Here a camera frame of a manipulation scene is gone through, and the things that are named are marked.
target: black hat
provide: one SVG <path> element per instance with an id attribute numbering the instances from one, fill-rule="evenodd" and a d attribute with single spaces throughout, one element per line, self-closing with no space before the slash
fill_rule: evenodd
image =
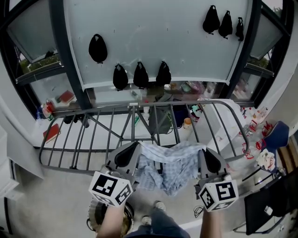
<path id="1" fill-rule="evenodd" d="M 211 5 L 209 11 L 207 12 L 206 19 L 203 23 L 203 29 L 205 32 L 212 34 L 215 30 L 217 30 L 220 26 L 220 22 L 218 19 L 217 11 L 214 5 Z"/>
<path id="2" fill-rule="evenodd" d="M 237 25 L 237 28 L 236 28 L 236 36 L 239 37 L 238 41 L 243 41 L 244 40 L 242 17 L 238 17 L 238 25 Z"/>
<path id="3" fill-rule="evenodd" d="M 125 69 L 121 65 L 116 65 L 113 76 L 113 84 L 118 90 L 124 89 L 129 83 Z"/>
<path id="4" fill-rule="evenodd" d="M 166 62 L 162 62 L 159 67 L 158 75 L 156 77 L 156 82 L 158 85 L 165 85 L 171 82 L 171 72 L 169 70 L 169 66 Z"/>
<path id="5" fill-rule="evenodd" d="M 227 39 L 227 35 L 231 35 L 233 33 L 232 19 L 230 15 L 230 11 L 227 11 L 223 17 L 223 21 L 221 26 L 218 29 L 218 33 Z"/>
<path id="6" fill-rule="evenodd" d="M 144 65 L 141 62 L 138 62 L 138 65 L 135 69 L 134 74 L 134 84 L 139 88 L 145 88 L 147 87 L 149 82 L 147 71 L 144 67 Z"/>
<path id="7" fill-rule="evenodd" d="M 108 56 L 107 47 L 103 38 L 95 34 L 89 44 L 89 54 L 97 63 L 102 63 Z"/>

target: shoe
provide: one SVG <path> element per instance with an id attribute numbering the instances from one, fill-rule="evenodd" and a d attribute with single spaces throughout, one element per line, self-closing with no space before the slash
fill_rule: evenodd
<path id="1" fill-rule="evenodd" d="M 142 225 L 150 226 L 151 225 L 151 217 L 145 216 L 142 218 Z"/>
<path id="2" fill-rule="evenodd" d="M 153 206 L 166 212 L 166 206 L 161 201 L 156 201 Z"/>

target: clothes drying rack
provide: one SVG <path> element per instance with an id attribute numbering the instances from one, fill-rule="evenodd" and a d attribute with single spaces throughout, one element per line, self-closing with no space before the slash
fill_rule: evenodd
<path id="1" fill-rule="evenodd" d="M 248 139 L 247 139 L 247 137 L 245 135 L 245 132 L 244 132 L 244 130 L 243 130 L 242 126 L 241 126 L 241 123 L 240 123 L 239 119 L 237 118 L 234 110 L 227 103 L 225 103 L 223 101 L 219 101 L 219 100 L 171 101 L 171 102 L 153 102 L 153 103 L 142 103 L 142 102 L 139 102 L 139 103 L 122 103 L 122 104 L 117 104 L 117 105 L 100 106 L 100 107 L 92 108 L 92 109 L 88 109 L 88 110 L 63 112 L 63 113 L 59 114 L 58 116 L 55 116 L 54 119 L 49 124 L 48 129 L 47 129 L 47 134 L 44 137 L 44 140 L 43 140 L 43 142 L 41 144 L 40 153 L 39 153 L 40 163 L 42 164 L 43 167 L 50 168 L 50 169 L 61 170 L 61 171 L 65 171 L 65 172 L 87 173 L 87 174 L 91 174 L 92 175 L 95 172 L 95 170 L 90 169 L 89 168 L 89 165 L 90 165 L 91 153 L 98 152 L 98 150 L 93 150 L 92 149 L 92 146 L 93 146 L 93 143 L 94 143 L 94 137 L 95 137 L 95 134 L 96 134 L 96 128 L 98 126 L 104 128 L 105 130 L 108 131 L 107 147 L 106 147 L 106 150 L 105 150 L 105 152 L 106 152 L 106 159 L 107 159 L 108 158 L 108 153 L 112 151 L 110 149 L 110 147 L 109 147 L 110 146 L 111 134 L 113 134 L 114 136 L 116 136 L 119 139 L 116 148 L 118 148 L 120 145 L 122 145 L 122 142 L 125 142 L 125 141 L 152 141 L 153 144 L 156 143 L 157 145 L 161 145 L 161 138 L 160 138 L 159 129 L 160 129 L 161 125 L 163 124 L 163 122 L 165 121 L 165 119 L 167 118 L 168 114 L 170 114 L 170 117 L 172 118 L 171 123 L 172 123 L 173 131 L 174 131 L 174 135 L 175 135 L 176 144 L 178 144 L 178 143 L 180 143 L 180 136 L 179 136 L 179 132 L 178 132 L 178 128 L 177 128 L 177 123 L 176 123 L 176 119 L 175 119 L 175 116 L 174 116 L 174 110 L 173 110 L 173 106 L 176 106 L 176 105 L 185 106 L 185 108 L 188 111 L 188 114 L 189 114 L 189 117 L 190 118 L 191 118 L 190 106 L 192 106 L 192 105 L 199 105 L 200 106 L 200 108 L 202 110 L 202 114 L 204 114 L 204 116 L 206 118 L 206 121 L 207 121 L 208 127 L 210 129 L 211 135 L 212 135 L 213 140 L 215 142 L 217 153 L 219 155 L 221 155 L 221 152 L 219 150 L 218 143 L 217 143 L 217 140 L 216 140 L 214 131 L 213 131 L 213 129 L 211 127 L 211 124 L 210 124 L 210 119 L 208 118 L 208 115 L 207 115 L 206 111 L 204 110 L 204 105 L 206 105 L 206 104 L 213 105 L 215 111 L 217 112 L 217 115 L 218 115 L 218 117 L 219 117 L 219 119 L 221 121 L 221 124 L 223 125 L 223 128 L 225 130 L 225 133 L 227 134 L 227 137 L 229 139 L 229 143 L 230 143 L 231 149 L 232 149 L 233 154 L 234 154 L 233 157 L 224 158 L 224 159 L 226 159 L 227 162 L 231 162 L 231 161 L 240 159 L 243 156 L 245 156 L 245 154 L 249 150 Z M 221 117 L 221 115 L 220 115 L 220 113 L 219 113 L 219 111 L 217 109 L 217 105 L 218 104 L 224 105 L 224 106 L 226 106 L 230 110 L 231 114 L 234 117 L 234 120 L 236 121 L 236 124 L 239 127 L 239 131 L 241 132 L 241 134 L 242 134 L 242 136 L 244 138 L 245 147 L 246 147 L 245 149 L 243 149 L 243 151 L 242 151 L 243 153 L 242 154 L 236 154 L 236 152 L 235 152 L 235 148 L 234 148 L 234 145 L 233 145 L 233 143 L 231 141 L 231 138 L 230 138 L 230 136 L 228 134 L 228 130 L 227 130 L 227 128 L 226 128 L 226 126 L 225 126 L 225 124 L 223 122 L 223 119 L 222 119 L 222 117 Z M 147 124 L 146 120 L 144 119 L 144 117 L 141 114 L 141 111 L 142 111 L 142 109 L 143 109 L 144 106 L 149 106 L 150 107 L 150 110 L 154 110 L 155 111 L 155 125 L 158 125 L 158 126 L 155 128 L 155 131 L 153 133 L 150 133 L 149 125 Z M 156 114 L 156 109 L 158 107 L 160 107 L 160 106 L 163 107 L 163 110 L 166 109 L 166 113 L 164 114 L 163 118 L 160 121 L 158 121 L 157 114 Z M 125 112 L 122 112 L 122 113 L 127 113 L 128 115 L 127 115 L 127 118 L 126 118 L 126 121 L 125 121 L 123 130 L 122 130 L 122 133 L 121 134 L 117 134 L 117 133 L 115 133 L 112 130 L 113 118 L 114 118 L 115 112 L 117 112 L 117 111 L 119 111 L 120 109 L 123 109 L 123 108 L 125 108 Z M 107 110 L 112 111 L 109 128 L 107 126 L 105 126 L 102 122 L 100 122 L 100 120 L 99 120 L 100 114 L 103 113 L 103 112 L 106 112 Z M 70 131 L 73 128 L 72 126 L 73 126 L 73 122 L 75 120 L 75 117 L 77 115 L 83 115 L 83 120 L 82 120 L 82 123 L 81 123 L 81 128 L 80 128 L 80 131 L 79 131 L 77 140 L 76 140 L 75 148 L 73 150 L 71 150 L 71 152 L 73 152 L 73 158 L 72 158 L 71 166 L 69 168 L 65 168 L 65 167 L 63 168 L 61 166 L 62 160 L 63 160 L 63 154 L 64 154 L 65 151 L 67 151 L 67 152 L 70 151 L 69 149 L 66 149 L 65 148 L 65 145 L 67 143 L 69 133 L 70 133 Z M 135 124 L 134 124 L 135 123 L 135 115 L 138 115 L 139 116 L 141 122 L 144 124 L 144 126 L 146 127 L 146 129 L 150 133 L 150 138 L 136 138 L 135 137 Z M 72 120 L 71 120 L 69 129 L 68 129 L 68 132 L 67 132 L 65 141 L 64 141 L 63 148 L 62 149 L 55 149 L 56 141 L 57 141 L 57 139 L 59 137 L 59 133 L 61 131 L 61 128 L 64 125 L 64 120 L 68 116 L 71 116 L 72 117 Z M 62 122 L 61 122 L 61 124 L 59 126 L 58 135 L 54 139 L 53 147 L 51 149 L 45 148 L 46 138 L 48 137 L 49 131 L 50 131 L 53 123 L 57 119 L 62 119 Z M 84 135 L 84 132 L 85 132 L 85 126 L 84 125 L 86 125 L 86 122 L 87 122 L 88 119 L 94 121 L 95 122 L 95 125 L 94 125 L 94 129 L 93 129 L 93 133 L 92 133 L 90 148 L 89 148 L 89 150 L 86 150 L 86 149 L 83 150 L 83 149 L 81 149 L 81 143 L 82 143 L 83 135 Z M 130 121 L 132 123 L 131 137 L 130 138 L 124 138 L 125 130 L 126 130 L 126 128 L 127 128 L 127 126 L 128 126 L 128 124 L 129 124 Z M 191 120 L 191 125 L 192 125 L 192 128 L 194 130 L 196 141 L 197 142 L 200 142 L 199 141 L 199 137 L 198 137 L 198 133 L 196 131 L 195 123 L 193 122 L 193 120 Z M 44 152 L 44 150 L 51 150 L 51 153 L 50 153 L 50 155 L 49 155 L 49 157 L 47 159 L 47 163 L 42 163 L 42 159 L 41 159 L 42 153 Z M 59 157 L 59 163 L 58 163 L 58 165 L 55 165 L 55 166 L 53 164 L 51 164 L 52 157 L 53 157 L 53 151 L 59 152 L 59 153 L 55 153 L 55 156 L 58 156 Z M 78 157 L 79 157 L 79 153 L 81 153 L 81 152 L 88 153 L 88 157 L 87 157 L 87 160 L 86 160 L 86 168 L 85 169 L 77 169 Z"/>

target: white floor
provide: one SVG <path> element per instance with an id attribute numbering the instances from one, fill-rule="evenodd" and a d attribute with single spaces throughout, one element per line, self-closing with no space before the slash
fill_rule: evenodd
<path id="1" fill-rule="evenodd" d="M 44 172 L 45 179 L 41 180 L 21 170 L 25 195 L 17 202 L 9 201 L 9 215 L 16 237 L 94 238 L 95 233 L 86 226 L 88 208 L 92 199 L 88 192 L 91 176 L 49 169 L 45 169 Z M 129 199 L 135 210 L 135 229 L 140 224 L 142 216 L 148 213 L 152 203 L 160 200 L 165 203 L 169 216 L 182 227 L 190 227 L 187 232 L 192 238 L 199 237 L 202 214 L 196 219 L 193 209 L 196 205 L 202 205 L 202 202 L 195 199 L 194 184 L 195 181 L 190 181 L 176 197 L 168 197 L 162 191 L 137 190 Z M 230 232 L 245 220 L 243 205 L 243 199 L 240 199 L 222 213 L 224 238 L 245 236 Z M 251 237 L 285 237 L 289 219 L 287 217 L 284 220 L 285 229 L 282 232 L 278 232 L 279 226 L 269 235 Z M 266 227 L 269 228 L 273 224 L 272 219 Z"/>

